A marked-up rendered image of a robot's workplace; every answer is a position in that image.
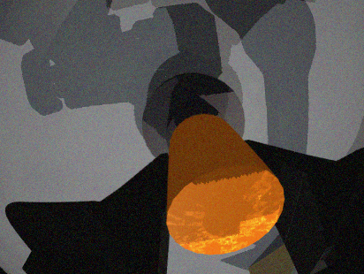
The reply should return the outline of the orange knob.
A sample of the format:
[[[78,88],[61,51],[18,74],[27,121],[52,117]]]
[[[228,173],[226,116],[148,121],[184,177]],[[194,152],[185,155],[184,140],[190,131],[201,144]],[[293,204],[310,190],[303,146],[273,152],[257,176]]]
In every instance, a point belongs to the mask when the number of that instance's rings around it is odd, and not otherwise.
[[[281,215],[284,188],[221,117],[178,124],[169,147],[167,225],[186,250],[224,255],[249,247]]]

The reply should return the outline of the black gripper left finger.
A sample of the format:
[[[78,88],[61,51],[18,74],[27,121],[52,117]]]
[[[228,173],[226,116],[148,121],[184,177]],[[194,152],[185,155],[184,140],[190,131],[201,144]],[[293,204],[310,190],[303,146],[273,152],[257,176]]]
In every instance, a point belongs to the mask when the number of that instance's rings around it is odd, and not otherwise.
[[[102,201],[12,202],[8,222],[33,250],[93,255],[117,274],[167,274],[168,154]]]

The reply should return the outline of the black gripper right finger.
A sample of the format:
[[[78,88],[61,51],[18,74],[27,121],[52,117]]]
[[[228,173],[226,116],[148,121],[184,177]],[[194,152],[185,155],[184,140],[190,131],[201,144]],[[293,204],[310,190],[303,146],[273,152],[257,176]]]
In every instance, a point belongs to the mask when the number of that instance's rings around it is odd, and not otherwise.
[[[299,274],[328,268],[328,257],[364,184],[364,148],[338,161],[245,141],[284,188],[275,223]]]

